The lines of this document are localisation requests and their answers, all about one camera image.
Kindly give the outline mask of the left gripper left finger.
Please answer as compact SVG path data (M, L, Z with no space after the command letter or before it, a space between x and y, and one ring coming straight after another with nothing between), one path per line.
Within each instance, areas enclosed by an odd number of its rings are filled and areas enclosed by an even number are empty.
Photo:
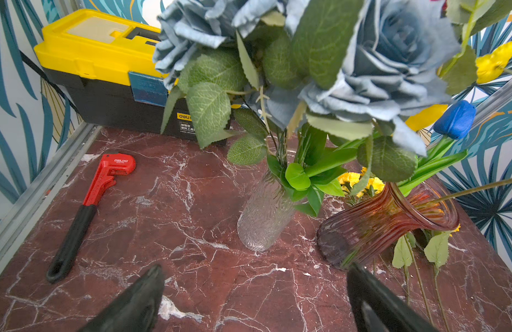
M161 266L156 264L80 330L152 331L163 289L164 274Z

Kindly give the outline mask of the yellow carnation vase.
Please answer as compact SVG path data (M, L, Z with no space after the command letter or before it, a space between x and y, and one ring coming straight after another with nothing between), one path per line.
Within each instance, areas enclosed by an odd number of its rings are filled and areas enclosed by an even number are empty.
M384 187L385 184L378 177L370 177L366 186L356 196L358 198L361 198L364 195L373 197L381 193Z
M356 172L346 172L338 177L339 183L341 185L349 184L349 186L352 188L355 184L359 182L361 178L360 173Z

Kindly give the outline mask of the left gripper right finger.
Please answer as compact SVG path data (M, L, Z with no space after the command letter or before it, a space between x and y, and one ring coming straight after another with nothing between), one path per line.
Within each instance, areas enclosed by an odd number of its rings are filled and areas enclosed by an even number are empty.
M359 331L436 331L369 271L352 264L347 293Z

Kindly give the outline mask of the tall yellow blossom stem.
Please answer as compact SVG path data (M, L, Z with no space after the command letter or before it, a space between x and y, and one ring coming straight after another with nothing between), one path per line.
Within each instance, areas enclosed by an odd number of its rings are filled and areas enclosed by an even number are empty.
M476 58L473 50L468 48L463 56L455 60L454 66L448 72L455 74L456 78L462 79L464 84L472 84L474 82L477 84L485 84L496 80L503 73L507 72L507 65L511 58L512 41L500 46L491 54L479 58ZM487 98L485 102L475 107L477 113L471 129L477 125L478 121L489 118L502 108L502 106L510 102L512 98L508 96L509 93L512 93L512 85L502 91L494 93ZM426 178L430 178L441 170L467 157L466 150L451 156L445 155L455 141L457 140L442 135L439 143L430 150L427 160L420 163L427 168L425 174Z

